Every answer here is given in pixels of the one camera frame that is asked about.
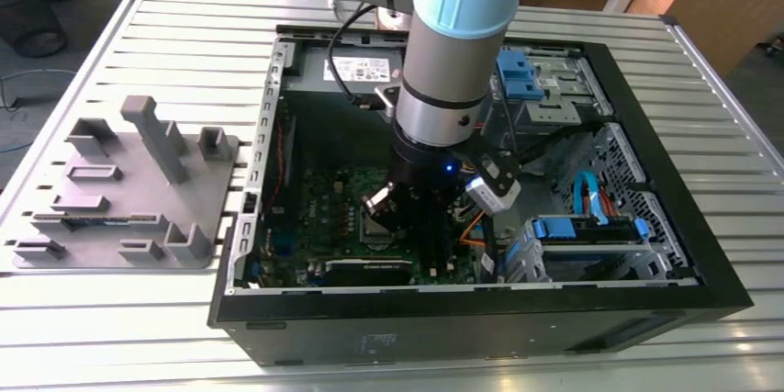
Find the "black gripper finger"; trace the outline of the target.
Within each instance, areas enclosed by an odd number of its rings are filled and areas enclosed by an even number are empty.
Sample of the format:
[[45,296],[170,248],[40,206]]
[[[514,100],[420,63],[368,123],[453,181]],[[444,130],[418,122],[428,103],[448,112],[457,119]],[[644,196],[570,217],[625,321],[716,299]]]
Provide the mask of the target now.
[[441,195],[429,190],[408,189],[401,203],[402,228],[418,230],[434,219],[440,212]]
[[361,197],[361,206],[369,218],[386,230],[398,230],[401,228],[400,213],[393,195],[394,184],[386,183],[374,193]]

